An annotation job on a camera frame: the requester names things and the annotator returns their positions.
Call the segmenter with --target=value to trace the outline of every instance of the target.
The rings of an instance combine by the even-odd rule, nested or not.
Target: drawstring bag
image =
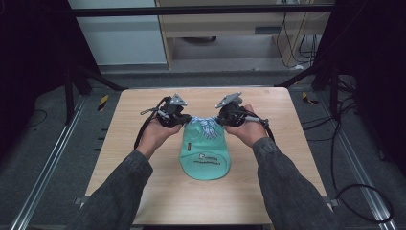
[[[215,117],[192,117],[185,125],[179,161],[185,173],[194,179],[213,180],[227,174],[230,154],[224,128]]]

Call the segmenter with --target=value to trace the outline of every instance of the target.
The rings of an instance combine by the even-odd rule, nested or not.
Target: gray sleeve
[[[270,138],[253,145],[266,211],[276,229],[344,229],[322,196]]]
[[[89,197],[66,229],[130,229],[151,174],[146,158],[132,151]]]

